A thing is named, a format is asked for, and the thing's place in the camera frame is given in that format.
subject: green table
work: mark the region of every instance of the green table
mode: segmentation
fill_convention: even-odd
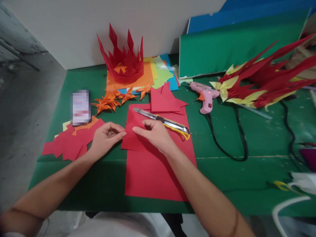
[[[176,60],[177,55],[172,55],[171,62],[175,64]],[[70,95],[73,90],[88,87],[92,99],[101,98],[105,94],[106,71],[105,65],[68,71],[46,142],[52,141],[54,135],[62,131],[62,123],[70,120]],[[211,80],[216,78],[195,79],[206,85]],[[275,180],[290,182],[291,171],[307,171],[297,162],[294,165],[289,157],[290,136],[284,126],[284,111],[279,103],[269,107],[270,111],[266,112],[273,117],[272,120],[239,108],[250,157],[246,162],[235,162],[225,157],[216,147],[208,122],[199,113],[201,102],[197,101],[198,94],[186,85],[181,85],[179,91],[173,94],[189,104],[186,110],[198,169],[226,194],[243,215],[270,215],[275,205],[296,196],[273,184]],[[297,95],[297,99],[287,102],[290,126],[296,134],[297,143],[315,142],[316,110],[309,91],[300,90]],[[127,101],[115,113],[103,112],[98,118],[125,126],[128,104],[148,102],[148,95],[142,101],[138,97]],[[95,108],[92,109],[92,114],[96,114]],[[212,118],[219,143],[232,155],[243,156],[243,146],[230,104],[215,101]],[[193,213],[188,202],[125,196],[126,155],[127,151],[121,150],[119,144],[100,159],[71,191],[59,210]],[[70,161],[62,161],[61,157],[56,159],[54,155],[40,156],[30,188],[69,163]],[[315,216],[316,201],[292,205],[283,210],[281,215]]]

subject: hand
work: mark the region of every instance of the hand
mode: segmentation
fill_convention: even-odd
[[[125,136],[125,129],[121,125],[107,122],[95,131],[92,145],[88,152],[96,159],[99,159]]]
[[[177,145],[170,137],[166,127],[161,121],[147,119],[143,121],[146,127],[150,130],[145,130],[140,127],[133,127],[133,132],[147,138],[151,144],[158,148],[164,155],[169,154],[171,151],[177,149]]]

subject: gray floor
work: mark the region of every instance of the gray floor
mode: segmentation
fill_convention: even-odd
[[[66,76],[66,71],[49,53],[29,56],[28,60],[41,71],[25,64],[16,66],[16,75],[0,70],[0,212],[27,191]],[[77,216],[78,212],[56,211],[49,218],[46,237],[67,236]],[[258,237],[280,236],[271,217],[246,219]],[[282,224],[289,228],[289,236],[303,236],[294,229],[304,225],[292,218],[282,218]],[[38,237],[43,236],[46,227],[47,222]],[[184,215],[183,229],[188,237],[207,236],[195,215]]]

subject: pink glue gun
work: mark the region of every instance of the pink glue gun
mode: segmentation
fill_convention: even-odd
[[[213,109],[213,99],[220,95],[218,90],[213,90],[211,87],[203,85],[198,82],[185,82],[190,85],[191,89],[196,92],[201,92],[204,101],[202,109],[200,109],[201,114],[208,114]]]

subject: paper flame decoration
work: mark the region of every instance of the paper flame decoration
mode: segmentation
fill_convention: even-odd
[[[313,35],[286,45],[271,56],[258,60],[260,56],[277,42],[276,41],[250,61],[245,62],[237,68],[234,68],[232,65],[226,74],[222,78],[219,78],[219,82],[210,83],[215,89],[220,90],[223,101],[244,104],[251,108],[267,108],[269,105],[294,94],[296,90],[316,82],[316,79],[290,82],[290,80],[300,72],[316,65],[316,55],[307,58],[290,70],[279,71],[288,60],[271,65],[273,60],[291,52],[311,37],[313,37]],[[241,80],[246,78],[254,84],[240,86]],[[254,85],[260,88],[251,89]]]
[[[130,31],[128,30],[127,44],[128,50],[126,52],[125,47],[123,51],[118,48],[118,38],[110,24],[109,37],[114,46],[113,54],[109,51],[109,56],[105,53],[103,45],[98,36],[100,51],[106,63],[109,73],[117,83],[133,83],[137,81],[144,74],[144,56],[143,56],[143,38],[141,42],[141,50],[137,56],[134,53],[134,42]],[[120,69],[119,72],[115,71],[117,65],[121,63],[126,66],[126,71],[123,72]]]

